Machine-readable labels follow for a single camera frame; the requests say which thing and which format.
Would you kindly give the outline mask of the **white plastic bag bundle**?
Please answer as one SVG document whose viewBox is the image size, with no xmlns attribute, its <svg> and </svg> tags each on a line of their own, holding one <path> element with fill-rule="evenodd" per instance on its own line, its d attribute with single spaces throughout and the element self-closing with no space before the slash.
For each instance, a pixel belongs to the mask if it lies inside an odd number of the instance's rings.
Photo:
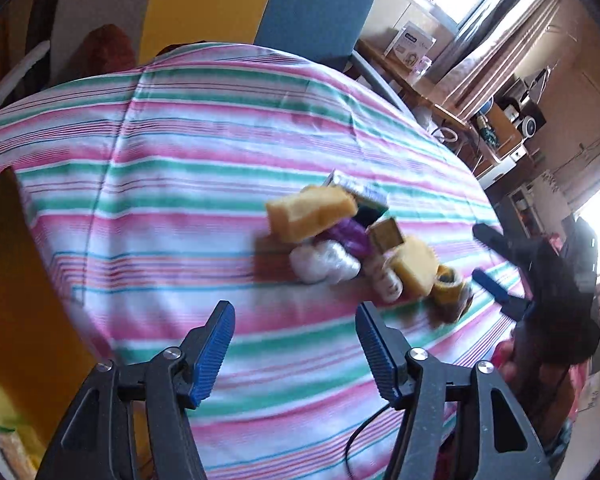
<svg viewBox="0 0 600 480">
<path fill-rule="evenodd" d="M 289 263 L 294 275 L 304 284 L 351 281 L 361 270 L 358 259 L 349 255 L 334 240 L 295 247 L 289 254 Z"/>
</svg>

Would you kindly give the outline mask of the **green cracker packet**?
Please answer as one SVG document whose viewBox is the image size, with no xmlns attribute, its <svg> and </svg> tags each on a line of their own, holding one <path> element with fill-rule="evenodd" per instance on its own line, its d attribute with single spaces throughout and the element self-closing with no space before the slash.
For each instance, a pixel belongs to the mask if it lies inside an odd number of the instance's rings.
<svg viewBox="0 0 600 480">
<path fill-rule="evenodd" d="M 0 426 L 0 474 L 5 479 L 34 480 L 36 469 L 15 429 Z"/>
</svg>

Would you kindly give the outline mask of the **striped curtain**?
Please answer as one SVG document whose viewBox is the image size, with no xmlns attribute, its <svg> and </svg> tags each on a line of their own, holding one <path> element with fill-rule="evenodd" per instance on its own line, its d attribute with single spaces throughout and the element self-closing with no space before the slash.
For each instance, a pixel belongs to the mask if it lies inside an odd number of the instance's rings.
<svg viewBox="0 0 600 480">
<path fill-rule="evenodd" d="M 459 118 L 472 116 L 532 50 L 559 7 L 560 0 L 516 0 L 441 77 L 430 99 Z"/>
</svg>

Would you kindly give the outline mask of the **wooden desk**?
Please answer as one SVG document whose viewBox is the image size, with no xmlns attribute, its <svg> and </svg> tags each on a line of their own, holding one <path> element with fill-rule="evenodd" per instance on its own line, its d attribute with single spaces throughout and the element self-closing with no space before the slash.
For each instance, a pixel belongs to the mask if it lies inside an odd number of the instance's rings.
<svg viewBox="0 0 600 480">
<path fill-rule="evenodd" d="M 367 62 L 379 66 L 390 81 L 399 86 L 399 96 L 411 110 L 425 107 L 430 110 L 437 125 L 457 133 L 458 139 L 449 144 L 449 148 L 475 177 L 482 178 L 495 170 L 494 176 L 498 179 L 527 154 L 524 137 L 495 104 L 483 114 L 484 119 L 480 122 L 459 118 L 449 108 L 428 99 L 424 90 L 419 90 L 407 80 L 407 70 L 403 66 L 367 41 L 358 40 L 356 50 Z"/>
</svg>

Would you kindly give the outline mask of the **multicolour headboard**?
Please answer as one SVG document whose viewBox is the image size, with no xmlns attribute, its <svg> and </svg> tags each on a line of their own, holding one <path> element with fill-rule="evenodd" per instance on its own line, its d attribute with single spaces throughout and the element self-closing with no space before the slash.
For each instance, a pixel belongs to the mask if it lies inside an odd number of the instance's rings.
<svg viewBox="0 0 600 480">
<path fill-rule="evenodd" d="M 256 44 L 341 70 L 374 0 L 58 0 L 50 33 L 50 76 L 78 76 L 76 52 L 89 32 L 114 25 L 138 62 L 172 44 Z"/>
</svg>

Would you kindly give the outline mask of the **small olive green box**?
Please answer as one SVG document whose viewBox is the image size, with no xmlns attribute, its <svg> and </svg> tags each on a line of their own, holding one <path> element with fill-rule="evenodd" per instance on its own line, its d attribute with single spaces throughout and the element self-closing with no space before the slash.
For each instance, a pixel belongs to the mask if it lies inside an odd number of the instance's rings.
<svg viewBox="0 0 600 480">
<path fill-rule="evenodd" d="M 385 254 L 404 243 L 404 236 L 395 218 L 378 220 L 367 228 L 367 234 L 374 248 Z"/>
</svg>

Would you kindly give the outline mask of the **gold tray box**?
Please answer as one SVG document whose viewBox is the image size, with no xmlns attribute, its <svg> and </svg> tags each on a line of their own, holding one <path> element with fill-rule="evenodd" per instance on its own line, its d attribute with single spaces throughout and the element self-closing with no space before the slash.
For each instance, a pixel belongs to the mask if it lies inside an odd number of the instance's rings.
<svg viewBox="0 0 600 480">
<path fill-rule="evenodd" d="M 0 172 L 0 425 L 23 434 L 38 478 L 95 479 L 93 435 L 61 440 L 62 416 L 102 357 L 82 306 L 61 296 L 26 215 L 15 171 Z"/>
</svg>

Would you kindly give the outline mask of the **yellow sponge block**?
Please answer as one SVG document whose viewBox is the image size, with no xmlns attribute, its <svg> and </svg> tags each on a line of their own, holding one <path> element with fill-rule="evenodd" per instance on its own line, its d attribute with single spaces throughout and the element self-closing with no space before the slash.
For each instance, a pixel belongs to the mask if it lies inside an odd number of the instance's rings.
<svg viewBox="0 0 600 480">
<path fill-rule="evenodd" d="M 405 295 L 412 299 L 427 297 L 436 281 L 439 261 L 434 250 L 414 236 L 407 236 L 391 254 L 390 269 L 403 284 Z"/>
<path fill-rule="evenodd" d="M 298 244 L 358 213 L 354 197 L 339 186 L 307 186 L 265 204 L 271 233 L 281 242 Z"/>
</svg>

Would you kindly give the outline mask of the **yellow tape roll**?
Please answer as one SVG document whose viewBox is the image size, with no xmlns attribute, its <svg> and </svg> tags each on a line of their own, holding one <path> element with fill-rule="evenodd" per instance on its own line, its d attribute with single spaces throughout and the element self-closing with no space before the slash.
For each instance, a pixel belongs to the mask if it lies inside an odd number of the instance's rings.
<svg viewBox="0 0 600 480">
<path fill-rule="evenodd" d="M 459 306 L 464 299 L 464 278 L 450 266 L 440 264 L 437 268 L 434 286 L 431 289 L 431 297 L 441 307 Z"/>
</svg>

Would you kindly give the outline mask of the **striped bed sheet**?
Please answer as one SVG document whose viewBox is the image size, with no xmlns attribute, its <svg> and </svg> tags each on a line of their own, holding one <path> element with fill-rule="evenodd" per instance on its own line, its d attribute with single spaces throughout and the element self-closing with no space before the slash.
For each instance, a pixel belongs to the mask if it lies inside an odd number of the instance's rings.
<svg viewBox="0 0 600 480">
<path fill-rule="evenodd" d="M 373 289 L 299 283 L 269 200 L 340 170 L 383 190 L 441 262 L 521 289 L 472 237 L 496 215 L 464 162 L 374 92 L 288 53 L 193 44 L 29 96 L 0 110 L 5 167 L 103 356 L 148 360 L 234 304 L 218 380 L 189 415 L 212 479 L 378 479 L 400 425 L 354 330 Z"/>
</svg>

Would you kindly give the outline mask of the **dark red pillow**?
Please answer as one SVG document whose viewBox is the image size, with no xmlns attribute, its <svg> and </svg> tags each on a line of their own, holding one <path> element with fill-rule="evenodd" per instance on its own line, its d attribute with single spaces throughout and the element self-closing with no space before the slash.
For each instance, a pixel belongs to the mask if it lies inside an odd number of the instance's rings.
<svg viewBox="0 0 600 480">
<path fill-rule="evenodd" d="M 130 37 L 117 25 L 106 24 L 89 32 L 70 58 L 70 79 L 130 70 L 136 55 Z"/>
</svg>

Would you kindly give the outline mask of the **white product box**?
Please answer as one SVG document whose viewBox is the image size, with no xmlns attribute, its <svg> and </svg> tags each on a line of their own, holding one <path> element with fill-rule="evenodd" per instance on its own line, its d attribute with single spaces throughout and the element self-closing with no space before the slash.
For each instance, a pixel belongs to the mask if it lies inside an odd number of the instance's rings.
<svg viewBox="0 0 600 480">
<path fill-rule="evenodd" d="M 407 22 L 388 45 L 385 56 L 392 56 L 408 70 L 412 70 L 436 41 L 428 32 Z"/>
</svg>

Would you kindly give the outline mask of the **purple snack packet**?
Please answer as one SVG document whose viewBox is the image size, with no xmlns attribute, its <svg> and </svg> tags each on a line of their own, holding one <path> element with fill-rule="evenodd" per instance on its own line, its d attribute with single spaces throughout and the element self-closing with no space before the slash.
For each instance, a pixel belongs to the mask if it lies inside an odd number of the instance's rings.
<svg viewBox="0 0 600 480">
<path fill-rule="evenodd" d="M 374 252 L 366 229 L 352 218 L 339 221 L 323 235 L 328 240 L 339 243 L 349 255 L 358 260 L 364 260 Z"/>
</svg>

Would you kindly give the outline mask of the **rolled white patterned sock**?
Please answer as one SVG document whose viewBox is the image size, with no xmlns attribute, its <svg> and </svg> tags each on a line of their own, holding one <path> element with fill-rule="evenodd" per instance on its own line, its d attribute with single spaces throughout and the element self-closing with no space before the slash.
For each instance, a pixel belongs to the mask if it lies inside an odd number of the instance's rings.
<svg viewBox="0 0 600 480">
<path fill-rule="evenodd" d="M 400 299 L 403 294 L 403 283 L 385 260 L 370 260 L 367 274 L 374 291 L 378 293 L 383 302 L 393 304 Z"/>
</svg>

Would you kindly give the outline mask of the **green tissue pack with barcode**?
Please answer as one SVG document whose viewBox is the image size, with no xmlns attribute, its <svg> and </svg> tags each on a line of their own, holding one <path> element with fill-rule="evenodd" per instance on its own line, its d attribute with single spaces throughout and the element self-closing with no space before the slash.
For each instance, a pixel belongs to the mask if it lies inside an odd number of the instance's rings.
<svg viewBox="0 0 600 480">
<path fill-rule="evenodd" d="M 383 190 L 340 170 L 332 171 L 324 185 L 339 186 L 353 196 L 358 204 L 358 213 L 353 219 L 363 228 L 371 226 L 389 210 L 388 195 Z"/>
</svg>

